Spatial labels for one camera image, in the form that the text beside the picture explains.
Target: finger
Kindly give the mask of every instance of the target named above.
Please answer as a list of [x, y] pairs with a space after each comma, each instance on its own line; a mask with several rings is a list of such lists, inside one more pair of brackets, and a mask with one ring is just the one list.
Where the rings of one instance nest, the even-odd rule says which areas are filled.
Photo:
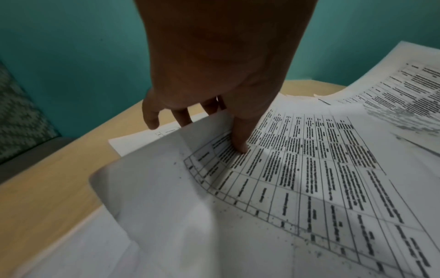
[[217, 112], [219, 107], [219, 103], [217, 102], [217, 98], [210, 98], [200, 103], [203, 109], [208, 113], [208, 115], [212, 115]]
[[246, 141], [251, 136], [252, 131], [257, 126], [261, 116], [251, 119], [240, 119], [235, 117], [232, 125], [232, 145], [241, 153], [248, 152]]
[[143, 120], [149, 129], [156, 129], [159, 127], [159, 112], [164, 107], [157, 100], [155, 92], [150, 89], [142, 101]]
[[226, 109], [226, 104], [225, 104], [225, 102], [223, 101], [222, 96], [218, 96], [217, 99], [218, 99], [218, 102], [219, 102], [219, 107], [220, 107], [220, 109], [221, 109], [221, 110], [225, 110], [225, 109]]
[[180, 124], [181, 127], [191, 124], [191, 117], [189, 116], [188, 108], [184, 108], [181, 110], [171, 110], [174, 118]]

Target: skin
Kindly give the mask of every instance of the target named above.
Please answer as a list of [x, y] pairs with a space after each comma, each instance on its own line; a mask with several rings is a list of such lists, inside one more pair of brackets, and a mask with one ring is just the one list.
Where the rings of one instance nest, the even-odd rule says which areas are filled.
[[232, 144], [246, 140], [286, 77], [317, 0], [137, 0], [153, 87], [143, 101], [150, 129], [170, 109], [181, 126], [200, 103], [234, 116]]

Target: light wood surface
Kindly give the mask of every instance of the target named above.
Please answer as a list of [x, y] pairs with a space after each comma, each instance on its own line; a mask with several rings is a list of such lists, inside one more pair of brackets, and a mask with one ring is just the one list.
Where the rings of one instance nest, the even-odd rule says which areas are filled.
[[[286, 81], [281, 92], [296, 96], [328, 95], [344, 86], [318, 81]], [[200, 105], [189, 108], [201, 113]], [[174, 121], [162, 111], [160, 123]], [[101, 206], [88, 177], [119, 158], [108, 139], [143, 131], [141, 103], [0, 185], [0, 277], [46, 250]]]

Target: patterned fabric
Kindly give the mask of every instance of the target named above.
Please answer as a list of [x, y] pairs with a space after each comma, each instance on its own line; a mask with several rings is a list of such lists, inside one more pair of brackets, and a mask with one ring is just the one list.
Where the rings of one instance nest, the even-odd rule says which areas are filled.
[[0, 62], [0, 164], [57, 136]]

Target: teal wall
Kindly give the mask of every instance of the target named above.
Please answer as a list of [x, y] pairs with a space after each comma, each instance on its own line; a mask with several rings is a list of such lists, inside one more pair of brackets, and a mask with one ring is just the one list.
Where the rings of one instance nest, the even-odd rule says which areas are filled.
[[[287, 78], [348, 85], [401, 40], [440, 48], [440, 1], [320, 0]], [[100, 125], [151, 85], [131, 0], [1, 0], [0, 59], [65, 136]]]

